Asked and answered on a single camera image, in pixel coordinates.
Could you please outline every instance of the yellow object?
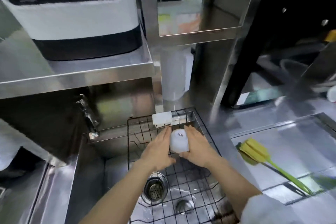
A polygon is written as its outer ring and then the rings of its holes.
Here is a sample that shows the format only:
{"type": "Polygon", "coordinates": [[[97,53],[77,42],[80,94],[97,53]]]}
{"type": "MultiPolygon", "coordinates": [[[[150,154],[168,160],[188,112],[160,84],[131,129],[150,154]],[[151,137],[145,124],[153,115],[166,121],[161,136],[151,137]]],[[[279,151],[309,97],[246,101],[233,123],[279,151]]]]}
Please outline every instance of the yellow object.
{"type": "Polygon", "coordinates": [[[336,29],[329,31],[327,37],[324,39],[325,42],[335,42],[336,41],[336,29]]]}
{"type": "Polygon", "coordinates": [[[243,142],[239,148],[242,152],[246,153],[250,158],[254,159],[259,163],[268,162],[273,167],[275,167],[280,173],[282,173],[288,180],[290,180],[293,184],[298,186],[304,192],[309,195],[312,195],[313,192],[302,182],[296,179],[294,176],[288,174],[286,171],[278,167],[275,163],[271,161],[271,155],[269,154],[268,150],[259,142],[254,140],[253,138],[247,139],[243,142]]]}

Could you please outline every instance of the sink drain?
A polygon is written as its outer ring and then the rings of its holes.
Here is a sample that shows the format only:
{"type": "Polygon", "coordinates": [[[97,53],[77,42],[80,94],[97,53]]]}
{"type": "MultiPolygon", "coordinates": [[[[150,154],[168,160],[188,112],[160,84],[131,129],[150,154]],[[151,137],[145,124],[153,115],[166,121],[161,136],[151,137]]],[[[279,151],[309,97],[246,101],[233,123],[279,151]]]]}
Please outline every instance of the sink drain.
{"type": "Polygon", "coordinates": [[[148,204],[161,203],[168,192],[168,182],[166,177],[161,173],[152,173],[143,189],[143,200],[148,204]]]}

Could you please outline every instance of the white cloth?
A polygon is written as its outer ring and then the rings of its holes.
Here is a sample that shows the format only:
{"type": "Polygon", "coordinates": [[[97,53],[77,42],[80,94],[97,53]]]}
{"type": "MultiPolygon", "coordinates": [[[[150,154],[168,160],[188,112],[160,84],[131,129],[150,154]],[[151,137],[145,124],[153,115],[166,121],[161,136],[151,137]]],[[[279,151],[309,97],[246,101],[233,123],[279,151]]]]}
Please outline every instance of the white cloth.
{"type": "Polygon", "coordinates": [[[241,224],[302,224],[290,206],[266,195],[251,197],[241,214],[241,224]]]}

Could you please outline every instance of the black wire grid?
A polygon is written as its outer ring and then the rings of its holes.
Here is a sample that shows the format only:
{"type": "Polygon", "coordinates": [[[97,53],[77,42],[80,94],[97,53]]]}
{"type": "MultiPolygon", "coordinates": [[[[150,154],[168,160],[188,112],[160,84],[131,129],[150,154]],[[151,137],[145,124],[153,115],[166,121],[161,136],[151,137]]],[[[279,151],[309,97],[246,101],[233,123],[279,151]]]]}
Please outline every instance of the black wire grid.
{"type": "MultiPolygon", "coordinates": [[[[172,129],[183,128],[192,124],[208,139],[210,145],[218,152],[208,130],[194,108],[172,112],[172,129]]],[[[153,125],[152,116],[128,120],[128,169],[138,160],[142,151],[164,126],[153,125]]],[[[169,151],[177,160],[176,164],[159,171],[168,181],[168,192],[163,202],[148,203],[139,197],[129,223],[164,223],[164,224],[203,224],[217,219],[217,223],[238,223],[238,219],[227,198],[220,192],[220,185],[209,170],[198,167],[178,154],[169,151]],[[181,200],[192,201],[195,210],[177,213],[175,207],[181,200]]]]}

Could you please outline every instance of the hand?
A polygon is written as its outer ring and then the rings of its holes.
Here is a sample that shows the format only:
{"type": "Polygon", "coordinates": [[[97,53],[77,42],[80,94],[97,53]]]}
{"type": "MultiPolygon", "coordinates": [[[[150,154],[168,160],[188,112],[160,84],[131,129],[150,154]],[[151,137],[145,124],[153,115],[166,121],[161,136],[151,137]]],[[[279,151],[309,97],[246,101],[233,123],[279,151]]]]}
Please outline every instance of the hand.
{"type": "Polygon", "coordinates": [[[165,127],[142,153],[140,161],[149,167],[151,172],[162,170],[176,163],[174,158],[168,156],[170,134],[171,127],[165,127]]]}
{"type": "Polygon", "coordinates": [[[196,128],[190,125],[189,127],[184,126],[184,129],[188,137],[189,152],[181,152],[180,157],[186,158],[195,165],[209,169],[209,165],[216,161],[219,154],[196,128]]]}

